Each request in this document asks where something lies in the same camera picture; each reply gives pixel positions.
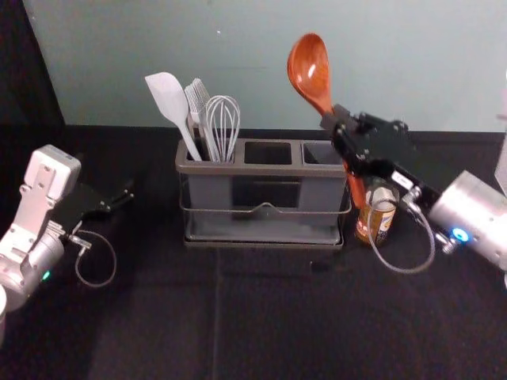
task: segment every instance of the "blue indicator light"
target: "blue indicator light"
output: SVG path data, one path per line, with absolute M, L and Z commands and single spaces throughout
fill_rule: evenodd
M 463 243 L 466 243 L 467 241 L 470 240 L 467 232 L 460 228 L 455 228 L 454 230 L 452 230 L 452 236 L 454 236 L 459 241 L 462 241 Z

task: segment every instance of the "gray utensil caddy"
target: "gray utensil caddy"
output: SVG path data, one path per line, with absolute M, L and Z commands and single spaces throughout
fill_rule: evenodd
M 329 141 L 238 139 L 229 163 L 193 161 L 180 141 L 175 163 L 187 245 L 343 246 L 351 203 Z

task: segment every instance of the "black tabletop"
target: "black tabletop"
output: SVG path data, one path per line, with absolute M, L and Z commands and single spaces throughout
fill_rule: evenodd
M 315 138 L 318 132 L 250 132 Z M 420 133 L 420 149 L 494 184 L 500 135 Z M 135 202 L 86 227 L 113 243 L 114 283 L 76 279 L 76 249 L 31 301 L 7 316 L 0 378 L 335 379 L 507 378 L 503 275 L 467 249 L 425 273 L 390 272 L 353 237 L 328 252 L 187 249 L 174 170 L 177 131 L 69 127 L 62 134 L 2 130 L 0 227 L 6 230 L 32 150 L 82 154 L 80 180 L 104 194 L 135 180 Z M 397 215 L 382 247 L 414 265 L 424 231 Z M 313 273 L 309 263 L 334 262 Z M 105 249 L 83 269 L 110 268 Z

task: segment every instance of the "wooden spoon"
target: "wooden spoon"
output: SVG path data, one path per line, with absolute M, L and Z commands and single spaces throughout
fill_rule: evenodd
M 308 103 L 324 116 L 334 113 L 330 90 L 330 68 L 327 50 L 320 36 L 309 33 L 301 37 L 292 47 L 287 61 L 287 74 L 292 86 Z M 348 171 L 350 192 L 354 205 L 362 208 L 366 203 L 364 183 Z

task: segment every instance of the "cable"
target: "cable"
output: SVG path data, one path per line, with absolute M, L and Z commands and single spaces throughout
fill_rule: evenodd
M 379 199 L 372 204 L 372 207 L 370 208 L 370 211 L 368 212 L 367 228 L 368 228 L 368 239 L 370 241 L 370 244 L 372 245 L 373 251 L 375 251 L 375 254 L 380 259 L 382 264 L 384 264 L 386 267 L 388 267 L 390 270 L 392 270 L 394 272 L 402 273 L 403 275 L 415 275 L 417 273 L 420 273 L 420 272 L 426 270 L 432 264 L 433 260 L 435 259 L 435 237 L 433 236 L 433 231 L 431 229 L 431 226 L 428 223 L 428 219 L 426 219 L 424 214 L 421 212 L 421 209 L 419 209 L 418 207 L 414 208 L 414 209 L 411 208 L 410 210 L 412 210 L 417 215 L 417 217 L 421 220 L 422 224 L 426 228 L 426 232 L 428 233 L 428 237 L 429 237 L 428 259 L 424 263 L 422 263 L 421 265 L 418 265 L 415 268 L 398 268 L 398 267 L 395 267 L 394 265 L 388 263 L 380 254 L 379 249 L 377 248 L 377 246 L 375 245 L 375 242 L 373 241 L 371 225 L 372 225 L 373 210 L 375 210 L 376 207 L 379 204 L 381 204 L 382 202 L 388 202 L 390 204 L 393 204 L 394 206 L 398 205 L 398 202 L 396 202 L 392 199 L 388 199 L 388 198 Z
M 100 238 L 108 247 L 109 247 L 109 250 L 111 251 L 111 254 L 112 254 L 112 272 L 111 272 L 111 276 L 106 280 L 104 281 L 103 283 L 91 283 L 90 281 L 88 281 L 87 279 L 85 279 L 82 275 L 81 275 L 81 272 L 79 271 L 79 264 L 81 263 L 81 257 L 83 256 L 85 250 L 82 250 L 79 254 L 78 254 L 78 258 L 76 259 L 76 263 L 74 265 L 74 269 L 76 271 L 76 276 L 81 280 L 82 283 L 84 283 L 86 286 L 88 287 L 92 287 L 92 288 L 95 288 L 95 289 L 98 289 L 99 287 L 105 287 L 106 285 L 109 285 L 115 278 L 116 276 L 116 265 L 117 265 L 117 258 L 116 258 L 116 252 L 114 250 L 114 248 L 112 247 L 111 243 L 109 242 L 108 239 L 106 239 L 105 237 L 103 237 L 102 235 L 96 233 L 96 232 L 93 232 L 93 231 L 88 231 L 88 230 L 78 230 L 77 232 L 78 234 L 79 233 L 83 233 L 83 234 L 89 234 L 89 235 L 93 235 L 97 238 Z

